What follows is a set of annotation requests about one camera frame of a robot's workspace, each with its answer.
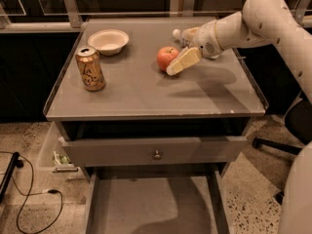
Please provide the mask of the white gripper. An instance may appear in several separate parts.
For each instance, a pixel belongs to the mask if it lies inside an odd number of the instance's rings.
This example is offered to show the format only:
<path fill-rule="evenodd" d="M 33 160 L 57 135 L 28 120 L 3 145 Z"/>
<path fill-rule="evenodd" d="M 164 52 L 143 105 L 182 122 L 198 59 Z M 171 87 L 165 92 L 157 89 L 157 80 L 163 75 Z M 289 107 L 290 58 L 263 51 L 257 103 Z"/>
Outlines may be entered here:
<path fill-rule="evenodd" d="M 215 26 L 216 21 L 212 20 L 199 28 L 188 28 L 182 32 L 182 46 L 185 48 L 167 67 L 166 72 L 168 75 L 177 75 L 184 69 L 198 63 L 202 56 L 206 59 L 217 59 L 219 57 L 223 50 L 217 42 Z"/>

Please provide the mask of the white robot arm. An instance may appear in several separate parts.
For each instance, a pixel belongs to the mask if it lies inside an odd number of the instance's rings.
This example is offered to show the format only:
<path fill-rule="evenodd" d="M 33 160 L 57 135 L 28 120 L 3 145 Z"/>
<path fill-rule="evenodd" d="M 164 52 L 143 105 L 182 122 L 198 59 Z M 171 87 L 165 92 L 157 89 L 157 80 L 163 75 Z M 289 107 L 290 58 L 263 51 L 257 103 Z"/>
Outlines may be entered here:
<path fill-rule="evenodd" d="M 167 67 L 171 76 L 228 49 L 271 44 L 312 102 L 312 36 L 284 0 L 246 0 L 243 10 L 201 26 L 175 30 L 183 46 Z M 312 140 L 295 157 L 284 189 L 278 234 L 312 234 Z"/>

